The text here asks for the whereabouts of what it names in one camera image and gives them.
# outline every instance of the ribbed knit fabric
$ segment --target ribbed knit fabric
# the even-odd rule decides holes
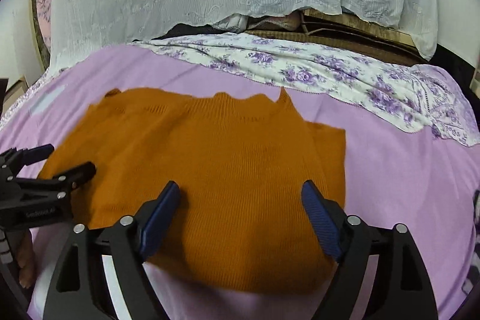
[[[282,90],[237,100],[150,88],[109,92],[47,160],[41,178],[90,160],[97,175],[73,192],[90,229],[135,214],[173,180],[182,200],[149,262],[211,286],[308,293],[331,273],[303,209],[302,184],[345,200],[345,132],[308,123]]]

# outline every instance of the purple bed sheet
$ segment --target purple bed sheet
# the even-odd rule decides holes
[[[135,87],[198,97],[219,91],[235,98],[262,93],[272,100],[280,91],[134,46],[105,48],[64,71],[31,98],[0,132],[0,150],[47,143],[58,146],[88,105],[113,88]],[[304,119],[346,130],[346,212],[373,226],[391,228],[402,222],[409,227],[429,272],[440,319],[450,318],[465,298],[461,286],[475,244],[472,197],[480,183],[480,145],[468,148],[454,140],[436,139],[429,127],[404,133],[328,95],[287,92]],[[22,174],[36,176],[40,168],[39,163]],[[44,252],[49,234],[51,230],[40,229],[35,240],[40,271],[48,263]],[[315,300],[320,299],[318,294],[287,298],[229,292],[147,269],[150,279],[157,281],[154,288],[172,320],[307,320],[318,305]],[[35,288],[37,306],[30,308],[34,317],[41,316],[38,301],[46,294],[38,290],[46,287],[38,284]]]

